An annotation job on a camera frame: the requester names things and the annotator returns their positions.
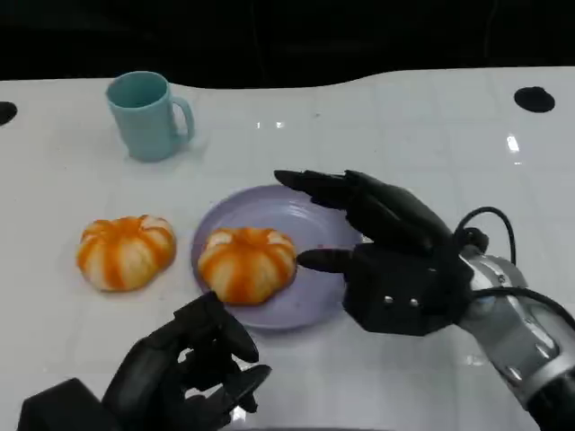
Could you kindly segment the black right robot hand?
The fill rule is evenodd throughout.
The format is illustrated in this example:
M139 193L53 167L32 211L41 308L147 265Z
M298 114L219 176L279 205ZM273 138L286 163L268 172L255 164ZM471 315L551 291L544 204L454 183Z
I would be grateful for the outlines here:
M360 254L375 257L381 251L431 258L440 268L451 271L464 265L452 231L407 189L351 170L343 174L275 170L274 177L282 185L304 192L316 205L344 212L349 225L372 241L353 252L304 251L297 262L305 268L342 273Z

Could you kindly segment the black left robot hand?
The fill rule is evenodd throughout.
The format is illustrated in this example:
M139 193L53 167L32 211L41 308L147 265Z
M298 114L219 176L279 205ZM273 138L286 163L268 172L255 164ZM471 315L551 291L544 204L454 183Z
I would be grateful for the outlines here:
M124 430L219 430L237 407L256 412L253 394L270 372L243 325L208 293L129 350L102 404Z

